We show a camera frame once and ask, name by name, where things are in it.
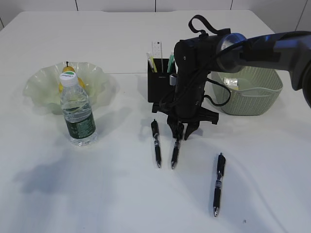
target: black pen holder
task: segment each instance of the black pen holder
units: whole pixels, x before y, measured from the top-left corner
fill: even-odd
[[[168,59],[163,59],[163,69],[161,59],[154,59],[157,72],[153,72],[148,64],[148,102],[159,103],[169,92],[175,89],[170,85],[170,75],[176,73],[175,62],[173,62],[171,72],[167,73]]]

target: pen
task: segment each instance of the pen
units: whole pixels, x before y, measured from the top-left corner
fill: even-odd
[[[157,125],[157,121],[153,120],[151,122],[152,136],[155,139],[155,160],[157,163],[157,167],[161,168],[161,150],[159,143],[159,127]]]
[[[180,148],[180,139],[183,137],[183,131],[184,131],[184,124],[179,123],[177,125],[177,138],[174,144],[173,155],[172,155],[172,160],[171,160],[172,169],[175,169],[176,164],[177,164],[179,148]]]
[[[172,70],[173,62],[174,62],[174,51],[171,52],[171,55],[169,58],[169,63],[167,65],[167,73],[170,73],[170,71]]]
[[[220,197],[222,193],[222,179],[225,173],[225,157],[222,153],[218,156],[217,161],[217,180],[215,183],[215,190],[214,190],[214,216],[217,217],[220,209]]]
[[[151,55],[151,53],[147,52],[147,58],[148,58],[148,63],[150,65],[150,68],[152,70],[152,72],[157,72],[156,71],[156,65],[155,65],[155,61],[154,61],[154,58],[153,56]]]

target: water bottle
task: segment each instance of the water bottle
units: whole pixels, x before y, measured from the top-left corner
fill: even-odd
[[[64,89],[60,105],[70,134],[71,143],[85,146],[97,138],[92,108],[87,93],[79,85],[76,73],[62,73],[60,82]]]

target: yellow fruit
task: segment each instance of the yellow fruit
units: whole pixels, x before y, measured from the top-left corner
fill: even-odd
[[[63,73],[64,73],[64,72],[67,72],[67,71],[75,72],[73,67],[64,67],[64,68],[63,68]]]
[[[75,72],[74,68],[73,68],[73,67],[70,67],[70,66],[64,67],[64,68],[63,68],[63,73],[64,73],[64,72],[67,72],[67,71]],[[85,90],[86,85],[84,84],[84,82],[82,81],[82,79],[80,79],[80,78],[78,77],[78,81],[79,81],[80,86]],[[59,83],[59,85],[58,85],[58,91],[59,91],[59,93],[62,93],[62,91],[63,91],[63,85],[62,85],[61,83]]]

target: white bottle cap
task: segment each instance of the white bottle cap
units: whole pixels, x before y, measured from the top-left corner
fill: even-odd
[[[62,73],[59,78],[63,86],[74,86],[79,83],[77,74],[72,71]]]

